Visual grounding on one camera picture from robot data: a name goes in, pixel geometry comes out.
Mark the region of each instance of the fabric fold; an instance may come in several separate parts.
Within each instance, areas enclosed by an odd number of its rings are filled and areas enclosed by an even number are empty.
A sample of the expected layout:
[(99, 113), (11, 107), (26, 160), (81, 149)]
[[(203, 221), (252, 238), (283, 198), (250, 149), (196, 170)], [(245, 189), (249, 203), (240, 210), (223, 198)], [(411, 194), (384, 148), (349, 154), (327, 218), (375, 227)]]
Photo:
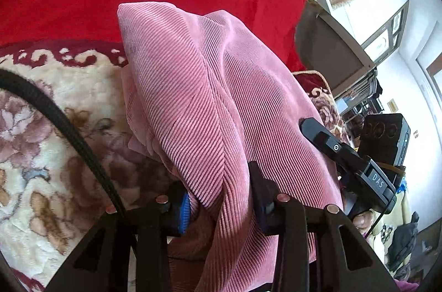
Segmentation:
[[(305, 205), (342, 207), (334, 164), (299, 130), (302, 118), (321, 121), (317, 110), (278, 57), (225, 11), (200, 16), (144, 2), (120, 5), (118, 18), (132, 145), (161, 158), (191, 194), (193, 223), (169, 245), (180, 259), (171, 260), (175, 291), (270, 282), (277, 238), (255, 223), (247, 163), (257, 161)], [(201, 259), (190, 278), (182, 265)], [(183, 270), (187, 280), (177, 278)]]

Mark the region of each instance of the screw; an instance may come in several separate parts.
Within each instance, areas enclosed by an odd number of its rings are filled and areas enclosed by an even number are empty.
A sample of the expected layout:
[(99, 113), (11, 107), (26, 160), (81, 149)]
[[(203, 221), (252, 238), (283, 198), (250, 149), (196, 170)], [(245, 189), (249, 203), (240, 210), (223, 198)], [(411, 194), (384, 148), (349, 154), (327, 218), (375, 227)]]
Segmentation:
[(327, 206), (327, 211), (333, 214), (337, 214), (339, 212), (339, 207), (331, 204)]
[(286, 193), (279, 193), (276, 197), (279, 202), (288, 202), (290, 201), (290, 196)]
[(166, 204), (169, 202), (169, 197), (167, 195), (159, 195), (155, 201), (157, 204)]

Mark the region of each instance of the pink corduroy fabric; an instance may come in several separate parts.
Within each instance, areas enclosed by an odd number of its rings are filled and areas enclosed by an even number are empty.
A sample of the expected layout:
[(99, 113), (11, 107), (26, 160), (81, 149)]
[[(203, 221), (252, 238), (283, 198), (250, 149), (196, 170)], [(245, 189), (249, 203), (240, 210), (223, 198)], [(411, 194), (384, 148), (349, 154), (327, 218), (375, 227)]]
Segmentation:
[(342, 207), (334, 164), (298, 127), (301, 118), (320, 121), (317, 110), (225, 11), (199, 16), (144, 2), (120, 5), (118, 18), (130, 146), (159, 156), (191, 194), (193, 222), (169, 245), (174, 290), (244, 292), (271, 282), (278, 239), (256, 225), (247, 163), (306, 205)]

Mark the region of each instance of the floral blanket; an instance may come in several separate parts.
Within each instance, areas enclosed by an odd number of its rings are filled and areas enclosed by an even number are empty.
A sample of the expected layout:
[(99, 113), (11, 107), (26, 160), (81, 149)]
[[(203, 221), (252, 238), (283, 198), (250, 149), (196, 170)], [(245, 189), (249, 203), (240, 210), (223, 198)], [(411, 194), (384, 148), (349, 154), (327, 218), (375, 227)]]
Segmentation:
[[(65, 111), (98, 156), (127, 208), (166, 192), (173, 177), (127, 147), (120, 69), (123, 46), (41, 40), (0, 48), (0, 67), (34, 82)], [(330, 92), (317, 76), (296, 79), (324, 125), (348, 142)], [(0, 250), (29, 291), (43, 291), (104, 213), (108, 198), (75, 150), (32, 106), (0, 91)]]

